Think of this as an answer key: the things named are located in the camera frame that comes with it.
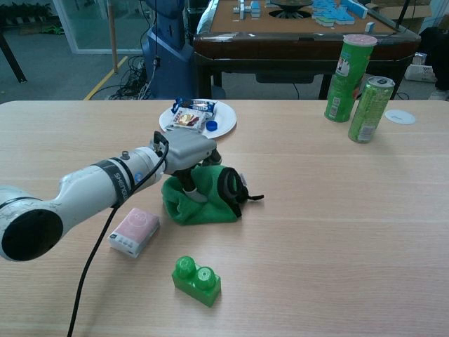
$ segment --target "green lego brick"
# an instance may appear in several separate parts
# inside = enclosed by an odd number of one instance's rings
[[[197,265],[190,256],[176,261],[171,277],[176,288],[208,307],[212,306],[222,288],[220,276],[209,267]]]

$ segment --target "blue robot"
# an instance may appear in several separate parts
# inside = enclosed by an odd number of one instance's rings
[[[155,99],[196,97],[194,49],[185,43],[182,17],[185,1],[146,0],[146,2],[157,12],[156,25],[147,32],[147,38],[142,44],[148,80],[151,80],[149,86],[151,97]]]

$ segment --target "pink box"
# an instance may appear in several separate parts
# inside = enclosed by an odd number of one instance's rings
[[[134,208],[110,234],[109,243],[112,248],[137,258],[158,229],[158,216]]]

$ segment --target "green pringles can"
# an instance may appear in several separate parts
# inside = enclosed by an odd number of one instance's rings
[[[386,77],[370,77],[349,127],[348,136],[357,143],[369,143],[393,93],[394,81]]]
[[[324,116],[331,121],[347,121],[358,95],[361,79],[370,62],[377,39],[369,35],[350,34],[343,39],[337,69],[330,83]]]

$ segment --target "green fabric toy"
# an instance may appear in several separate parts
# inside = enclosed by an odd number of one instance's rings
[[[264,197],[250,197],[240,176],[230,167],[197,166],[191,174],[198,192],[207,196],[206,203],[191,200],[175,177],[167,179],[162,186],[166,210],[181,225],[234,222],[241,216],[241,203]]]

